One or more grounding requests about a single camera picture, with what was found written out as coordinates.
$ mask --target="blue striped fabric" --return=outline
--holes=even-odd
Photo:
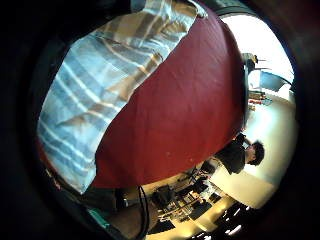
[[[95,152],[133,91],[168,57],[205,11],[193,1],[147,0],[76,41],[66,55],[38,122],[56,172],[79,193],[96,174]]]

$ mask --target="white light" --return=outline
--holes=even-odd
[[[238,210],[233,214],[233,216],[237,215],[239,211],[240,211],[240,208],[238,208]]]
[[[241,229],[241,225],[238,225],[235,227],[235,229],[233,229],[231,232],[228,233],[229,236],[235,234],[236,232],[240,231]]]

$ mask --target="white wall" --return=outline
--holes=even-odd
[[[264,143],[265,158],[257,167],[246,165],[240,174],[229,175],[221,168],[212,176],[214,184],[252,208],[262,207],[278,188],[290,164],[297,138],[294,102],[279,97],[279,93],[263,91],[273,102],[270,106],[256,106],[244,133],[251,141],[259,139]],[[281,96],[291,95],[288,89],[279,92],[284,94]]]

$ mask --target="dark hair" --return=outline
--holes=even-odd
[[[252,146],[254,147],[255,149],[255,152],[256,152],[256,159],[249,162],[249,164],[251,165],[259,165],[262,161],[262,159],[264,158],[264,147],[263,147],[263,144],[262,142],[260,141],[255,141]]]

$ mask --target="red fabric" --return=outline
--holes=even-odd
[[[95,187],[129,187],[178,174],[226,145],[243,121],[242,63],[210,10],[135,91],[96,153]]]

